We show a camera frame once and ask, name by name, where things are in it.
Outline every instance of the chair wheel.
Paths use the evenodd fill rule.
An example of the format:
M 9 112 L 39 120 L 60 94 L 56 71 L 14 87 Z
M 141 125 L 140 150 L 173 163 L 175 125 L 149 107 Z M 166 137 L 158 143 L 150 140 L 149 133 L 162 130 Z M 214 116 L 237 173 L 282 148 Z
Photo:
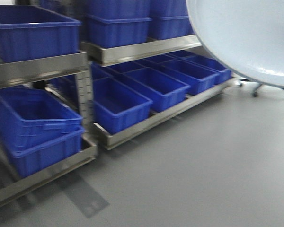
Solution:
M 259 94 L 258 94 L 258 92 L 253 92 L 252 94 L 251 94 L 254 98 L 256 98 L 256 97 L 258 97 L 259 96 Z

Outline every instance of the crate handle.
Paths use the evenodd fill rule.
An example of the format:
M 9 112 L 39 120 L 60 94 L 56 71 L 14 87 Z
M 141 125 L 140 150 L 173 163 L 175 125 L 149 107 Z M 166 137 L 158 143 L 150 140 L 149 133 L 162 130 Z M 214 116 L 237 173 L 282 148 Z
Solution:
M 45 124 L 44 130 L 52 130 L 52 129 L 65 129 L 66 124 L 57 123 L 57 124 Z

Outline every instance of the plastic crate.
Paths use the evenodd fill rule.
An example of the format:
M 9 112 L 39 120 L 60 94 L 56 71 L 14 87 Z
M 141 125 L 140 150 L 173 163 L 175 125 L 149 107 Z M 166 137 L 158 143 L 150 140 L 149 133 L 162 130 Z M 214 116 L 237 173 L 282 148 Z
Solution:
M 151 109 L 156 112 L 182 102 L 189 89 L 189 85 L 150 68 L 132 71 L 117 79 L 151 99 Z
M 131 19 L 148 17 L 150 0 L 90 0 L 88 14 L 103 19 Z
M 97 79 L 110 78 L 112 75 L 100 68 L 100 66 L 91 65 L 91 76 L 93 81 Z
M 115 134 L 149 115 L 152 101 L 112 78 L 94 81 L 95 121 Z
M 65 77 L 58 77 L 50 80 L 66 98 L 71 100 L 74 104 L 78 104 L 77 86 L 75 81 L 75 75 L 69 75 Z
M 151 38 L 162 40 L 191 35 L 192 33 L 188 16 L 153 16 L 148 35 Z
M 174 58 L 178 58 L 178 59 L 186 59 L 186 58 L 197 56 L 196 54 L 188 52 L 188 51 L 176 51 L 176 52 L 168 53 L 167 55 L 172 56 Z
M 188 93 L 199 94 L 213 87 L 218 73 L 187 61 L 174 60 L 164 64 L 162 72 L 190 85 Z
M 138 70 L 144 68 L 143 65 L 140 65 L 136 62 L 129 61 L 117 65 L 112 65 L 109 67 L 102 67 L 103 70 L 107 71 L 108 73 L 112 74 L 113 76 L 122 75 L 130 71 Z
M 63 13 L 61 0 L 40 0 L 40 6 L 58 13 Z
M 146 42 L 150 18 L 107 20 L 87 15 L 89 41 L 104 48 Z
M 174 60 L 174 58 L 168 55 L 162 54 L 162 55 L 157 55 L 157 56 L 153 56 L 149 58 L 139 59 L 139 60 L 136 60 L 135 62 L 145 67 L 156 69 L 160 67 L 161 64 L 168 62 L 168 61 L 172 61 L 172 60 Z
M 81 134 L 84 129 L 78 126 L 74 132 L 50 140 L 21 152 L 3 145 L 10 162 L 21 177 L 27 177 L 81 150 Z
M 196 55 L 190 58 L 186 58 L 185 60 L 202 65 L 204 67 L 207 67 L 211 70 L 218 72 L 219 74 L 217 75 L 215 82 L 214 82 L 215 85 L 221 84 L 231 78 L 231 71 L 228 68 L 221 65 L 215 59 Z
M 76 53 L 80 24 L 41 7 L 0 6 L 0 57 L 14 62 Z
M 186 0 L 151 0 L 151 14 L 162 17 L 187 16 Z
M 0 90 L 0 138 L 22 151 L 77 130 L 82 117 L 43 90 Z

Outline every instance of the epoxy floor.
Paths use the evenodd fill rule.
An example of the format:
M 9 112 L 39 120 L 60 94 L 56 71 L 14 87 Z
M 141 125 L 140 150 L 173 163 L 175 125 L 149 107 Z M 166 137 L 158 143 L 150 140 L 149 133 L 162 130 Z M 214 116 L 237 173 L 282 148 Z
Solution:
M 284 227 L 284 91 L 231 87 L 0 208 L 0 227 Z

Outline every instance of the metal shelving rack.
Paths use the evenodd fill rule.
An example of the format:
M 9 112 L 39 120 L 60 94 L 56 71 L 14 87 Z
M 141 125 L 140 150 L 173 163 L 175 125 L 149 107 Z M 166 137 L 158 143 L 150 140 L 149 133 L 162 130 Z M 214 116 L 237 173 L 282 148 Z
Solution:
M 0 88 L 71 74 L 76 74 L 79 111 L 86 129 L 82 151 L 24 179 L 16 175 L 14 182 L 0 189 L 0 207 L 94 160 L 98 154 L 91 136 L 93 92 L 86 53 L 0 64 Z M 6 168 L 15 172 L 9 164 Z
M 110 66 L 127 61 L 151 57 L 159 54 L 190 49 L 202 46 L 196 35 L 188 35 L 167 40 L 149 40 L 147 43 L 115 48 L 101 48 L 100 46 L 82 42 L 81 49 L 86 51 L 92 61 L 101 66 Z M 231 86 L 235 79 L 232 78 L 220 85 L 204 91 L 196 96 L 186 96 L 186 100 L 161 113 L 151 113 L 151 116 L 128 129 L 111 135 L 99 124 L 94 124 L 95 135 L 106 149 L 113 149 L 122 143 L 146 132 L 147 130 L 167 121 L 168 119 L 206 101 L 207 99 L 221 93 L 225 88 Z

